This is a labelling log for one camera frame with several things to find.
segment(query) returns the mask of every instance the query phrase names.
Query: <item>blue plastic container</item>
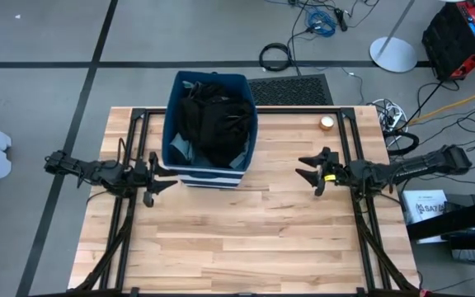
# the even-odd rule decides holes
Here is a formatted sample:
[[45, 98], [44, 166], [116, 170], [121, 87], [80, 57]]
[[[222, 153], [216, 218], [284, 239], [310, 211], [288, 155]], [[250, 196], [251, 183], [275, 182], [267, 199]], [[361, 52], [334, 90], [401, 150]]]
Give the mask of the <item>blue plastic container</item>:
[[[241, 168], [227, 169], [216, 167], [197, 167], [175, 165], [171, 160], [168, 151], [169, 144], [177, 134], [175, 127], [176, 107], [179, 100], [188, 95], [188, 91], [184, 88], [183, 82], [200, 82], [200, 83], [217, 83], [225, 86], [228, 93], [239, 95], [251, 102], [254, 106], [254, 119], [250, 129], [248, 152]], [[241, 74], [218, 74], [218, 73], [196, 73], [179, 71], [173, 83], [172, 94], [166, 109], [166, 117], [164, 118], [164, 130], [162, 132], [162, 161], [164, 166], [179, 172], [179, 178], [187, 186], [214, 187], [223, 189], [232, 189], [239, 185], [245, 171], [252, 160], [254, 146], [257, 137], [257, 110], [254, 105], [251, 89], [248, 86], [247, 79]]]

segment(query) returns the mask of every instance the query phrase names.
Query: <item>wooden table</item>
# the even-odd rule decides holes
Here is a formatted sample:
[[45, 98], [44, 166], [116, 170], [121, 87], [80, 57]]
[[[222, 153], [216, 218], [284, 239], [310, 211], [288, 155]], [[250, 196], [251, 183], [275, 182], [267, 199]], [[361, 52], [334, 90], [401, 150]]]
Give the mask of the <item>wooden table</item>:
[[[111, 109], [101, 159], [116, 158], [118, 138], [127, 135], [130, 112], [128, 107]], [[387, 163], [376, 110], [357, 106], [355, 112], [365, 158]], [[316, 199], [311, 186], [294, 172], [295, 168], [310, 169], [298, 157], [316, 155], [323, 146], [344, 159], [338, 125], [324, 132], [318, 128], [320, 117], [260, 115], [252, 164], [236, 191], [180, 183], [156, 196], [155, 206], [149, 209], [142, 203], [140, 190], [124, 289], [354, 293], [355, 287], [365, 286], [349, 191], [329, 184]], [[163, 115], [150, 117], [144, 159], [150, 150], [160, 157], [163, 121]], [[135, 135], [134, 152], [138, 137]], [[351, 136], [349, 139], [351, 155], [356, 156]], [[94, 187], [92, 194], [99, 191], [103, 189]], [[114, 197], [108, 194], [89, 202], [69, 287], [83, 281], [106, 249], [113, 204]], [[386, 252], [417, 285], [401, 208], [382, 197], [376, 197], [375, 204]], [[118, 253], [116, 256], [110, 285], [115, 279]], [[373, 252], [370, 256], [375, 282], [381, 287]]]

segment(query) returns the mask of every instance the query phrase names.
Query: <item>floor mat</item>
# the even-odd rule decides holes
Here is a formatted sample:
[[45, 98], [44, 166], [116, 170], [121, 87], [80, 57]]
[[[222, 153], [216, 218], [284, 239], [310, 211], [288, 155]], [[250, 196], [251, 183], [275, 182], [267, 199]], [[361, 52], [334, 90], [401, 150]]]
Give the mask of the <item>floor mat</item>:
[[257, 106], [332, 106], [324, 74], [249, 79]]

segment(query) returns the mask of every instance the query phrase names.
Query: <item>gray floor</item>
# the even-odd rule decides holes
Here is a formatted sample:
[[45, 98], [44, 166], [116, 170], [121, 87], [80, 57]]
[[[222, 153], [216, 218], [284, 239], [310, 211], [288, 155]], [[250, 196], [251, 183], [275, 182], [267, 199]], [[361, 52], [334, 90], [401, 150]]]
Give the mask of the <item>gray floor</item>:
[[[348, 9], [353, 0], [336, 0]], [[355, 29], [338, 31], [332, 38], [297, 40], [302, 60], [369, 60], [371, 42], [386, 35], [407, 1], [381, 0], [371, 15]], [[87, 0], [0, 0], [0, 61], [90, 61], [108, 1]], [[443, 4], [419, 0], [398, 36], [426, 60], [420, 38], [430, 19]], [[357, 5], [349, 23], [355, 24], [369, 9]], [[256, 60], [270, 42], [285, 42], [297, 9], [262, 0], [129, 0], [120, 1], [104, 48], [102, 61], [240, 61]], [[297, 28], [302, 30], [303, 23]], [[272, 59], [282, 55], [270, 54]], [[111, 106], [163, 106], [177, 68], [99, 68], [78, 132], [73, 156], [94, 159]], [[257, 67], [196, 68], [195, 71], [242, 73], [248, 78], [295, 75], [293, 69], [266, 73]], [[429, 68], [393, 74], [379, 68], [346, 68], [364, 79], [365, 101], [389, 98], [407, 113], [416, 109], [416, 90], [435, 81]], [[305, 73], [324, 73], [337, 105], [360, 101], [356, 78], [340, 68]], [[35, 231], [53, 178], [43, 172], [43, 157], [61, 149], [78, 103], [87, 69], [0, 68], [0, 130], [13, 139], [11, 174], [0, 181], [0, 296], [16, 293]], [[475, 71], [460, 83], [459, 92], [438, 91], [425, 111], [475, 94]], [[425, 89], [422, 97], [430, 92]], [[475, 102], [452, 112], [468, 111]], [[452, 119], [413, 127], [426, 139]], [[459, 128], [446, 130], [421, 146], [426, 153], [443, 144], [464, 143], [475, 134]], [[475, 151], [469, 154], [475, 163]], [[475, 181], [475, 171], [463, 179]], [[53, 223], [32, 286], [32, 294], [66, 289], [89, 187], [75, 187], [74, 178], [63, 184]], [[475, 185], [438, 179], [414, 180], [410, 189], [444, 189], [452, 193], [474, 193]], [[473, 277], [474, 280], [445, 292], [475, 295], [475, 266], [453, 262], [445, 246], [415, 244], [414, 253], [424, 286], [437, 289]]]

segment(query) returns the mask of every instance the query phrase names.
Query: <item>yellow label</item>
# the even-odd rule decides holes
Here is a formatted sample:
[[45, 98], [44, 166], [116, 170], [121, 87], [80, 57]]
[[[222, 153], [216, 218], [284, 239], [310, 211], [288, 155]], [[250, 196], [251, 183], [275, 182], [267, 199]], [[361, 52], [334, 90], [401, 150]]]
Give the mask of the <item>yellow label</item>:
[[336, 176], [334, 174], [330, 174], [328, 176], [323, 177], [323, 180], [326, 182], [333, 182], [336, 180]]

